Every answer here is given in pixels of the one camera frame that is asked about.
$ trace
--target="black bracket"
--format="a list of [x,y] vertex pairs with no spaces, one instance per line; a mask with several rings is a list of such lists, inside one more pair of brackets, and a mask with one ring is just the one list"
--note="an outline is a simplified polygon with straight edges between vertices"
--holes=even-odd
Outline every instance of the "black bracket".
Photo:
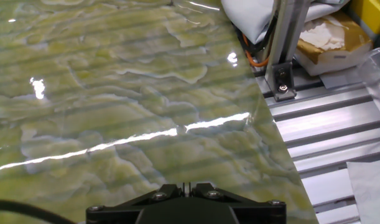
[[184,187],[165,184],[115,207],[90,207],[86,224],[286,223],[284,202],[259,203],[211,184],[197,184],[186,195]]

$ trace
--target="black cable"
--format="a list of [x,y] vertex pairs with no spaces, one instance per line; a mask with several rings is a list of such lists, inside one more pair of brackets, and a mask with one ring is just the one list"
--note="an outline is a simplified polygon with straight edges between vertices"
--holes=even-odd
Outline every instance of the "black cable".
[[67,220],[60,215],[19,202],[0,200],[0,211],[20,213],[53,224],[75,224],[75,222]]
[[261,50],[263,50],[263,48],[266,47],[267,44],[269,43],[270,36],[272,35],[274,29],[276,28],[277,20],[278,20],[277,16],[273,16],[269,24],[269,28],[267,29],[266,35],[264,36],[264,39],[256,45],[250,44],[250,46],[248,46],[247,44],[245,44],[245,41],[242,36],[242,32],[238,29],[237,30],[238,39],[239,39],[239,42],[241,43],[242,48],[247,50],[251,54],[256,54],[260,52]]

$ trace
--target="green marble surface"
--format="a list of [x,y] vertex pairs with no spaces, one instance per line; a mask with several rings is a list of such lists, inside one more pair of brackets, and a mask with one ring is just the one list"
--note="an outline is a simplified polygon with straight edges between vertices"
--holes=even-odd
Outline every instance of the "green marble surface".
[[212,182],[317,223],[220,2],[169,2],[0,1],[0,198],[80,222]]

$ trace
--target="clear plastic container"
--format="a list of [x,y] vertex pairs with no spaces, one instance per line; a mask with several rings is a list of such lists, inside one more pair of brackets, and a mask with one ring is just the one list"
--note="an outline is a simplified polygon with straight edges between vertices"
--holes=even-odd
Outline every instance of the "clear plastic container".
[[359,65],[359,75],[380,110],[380,48],[372,50]]

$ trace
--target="yellow object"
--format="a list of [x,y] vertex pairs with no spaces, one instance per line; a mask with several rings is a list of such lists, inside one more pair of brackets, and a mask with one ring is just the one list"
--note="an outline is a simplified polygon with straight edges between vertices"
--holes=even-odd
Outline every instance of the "yellow object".
[[380,0],[352,0],[350,9],[374,34],[380,34]]

